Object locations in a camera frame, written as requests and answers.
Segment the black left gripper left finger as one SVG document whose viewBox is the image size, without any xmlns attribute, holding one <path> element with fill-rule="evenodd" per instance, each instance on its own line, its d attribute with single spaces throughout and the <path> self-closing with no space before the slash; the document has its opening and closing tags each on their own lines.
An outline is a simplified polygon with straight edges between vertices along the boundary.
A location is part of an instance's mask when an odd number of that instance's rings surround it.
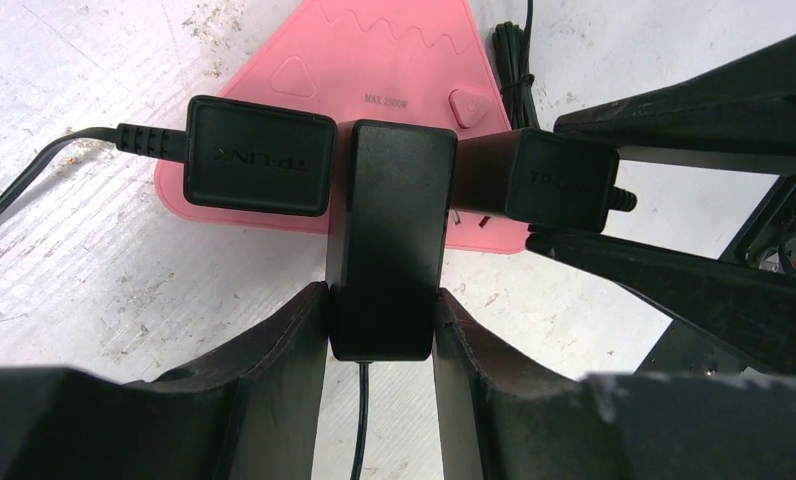
<svg viewBox="0 0 796 480">
<path fill-rule="evenodd" d="M 328 289 L 152 381 L 0 368 L 0 479 L 307 479 Z"/>
</svg>

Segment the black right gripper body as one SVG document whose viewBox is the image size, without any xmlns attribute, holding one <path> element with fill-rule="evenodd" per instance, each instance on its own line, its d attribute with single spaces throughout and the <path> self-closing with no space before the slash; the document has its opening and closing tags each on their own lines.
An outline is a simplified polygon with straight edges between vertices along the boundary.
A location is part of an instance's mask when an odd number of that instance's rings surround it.
<svg viewBox="0 0 796 480">
<path fill-rule="evenodd" d="M 719 260 L 796 280 L 796 174 L 778 178 Z M 739 374 L 747 362 L 680 321 L 672 322 L 638 373 Z"/>
</svg>

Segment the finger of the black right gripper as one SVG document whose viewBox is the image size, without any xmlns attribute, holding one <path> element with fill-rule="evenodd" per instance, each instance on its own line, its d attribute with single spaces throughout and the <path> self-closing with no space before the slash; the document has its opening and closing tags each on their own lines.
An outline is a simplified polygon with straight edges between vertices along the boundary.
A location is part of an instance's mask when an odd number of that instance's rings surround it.
<svg viewBox="0 0 796 480">
<path fill-rule="evenodd" d="M 527 250 L 613 282 L 751 366 L 796 375 L 796 280 L 604 235 L 534 230 Z"/>
<path fill-rule="evenodd" d="M 796 34 L 682 83 L 559 117 L 624 160 L 796 173 Z"/>
</svg>

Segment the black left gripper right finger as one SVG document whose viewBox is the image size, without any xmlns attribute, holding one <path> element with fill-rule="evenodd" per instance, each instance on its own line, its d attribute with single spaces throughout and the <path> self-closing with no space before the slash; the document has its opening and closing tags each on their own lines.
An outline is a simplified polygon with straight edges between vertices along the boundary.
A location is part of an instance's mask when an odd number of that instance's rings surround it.
<svg viewBox="0 0 796 480">
<path fill-rule="evenodd" d="M 432 358 L 448 479 L 796 479 L 796 377 L 572 380 L 446 290 Z"/>
</svg>

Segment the black tp-link adapter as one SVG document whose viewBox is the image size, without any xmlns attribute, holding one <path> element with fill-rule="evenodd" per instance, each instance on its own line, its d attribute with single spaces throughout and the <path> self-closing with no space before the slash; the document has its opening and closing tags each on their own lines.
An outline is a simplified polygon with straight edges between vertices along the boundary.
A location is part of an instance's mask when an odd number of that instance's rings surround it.
<svg viewBox="0 0 796 480">
<path fill-rule="evenodd" d="M 114 144 L 182 164 L 193 205 L 317 217 L 327 210 L 337 138 L 323 115 L 198 95 L 184 130 L 121 123 Z"/>
<path fill-rule="evenodd" d="M 608 213 L 637 196 L 615 185 L 619 155 L 607 146 L 525 128 L 461 140 L 454 209 L 547 228 L 600 233 Z"/>
</svg>

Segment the black power adapter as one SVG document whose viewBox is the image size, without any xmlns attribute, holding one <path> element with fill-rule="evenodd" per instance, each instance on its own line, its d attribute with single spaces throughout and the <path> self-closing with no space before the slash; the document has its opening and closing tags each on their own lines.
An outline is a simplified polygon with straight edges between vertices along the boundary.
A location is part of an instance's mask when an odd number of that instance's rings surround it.
<svg viewBox="0 0 796 480">
<path fill-rule="evenodd" d="M 336 359 L 430 355 L 457 144 L 448 129 L 342 125 L 326 255 Z"/>
</svg>

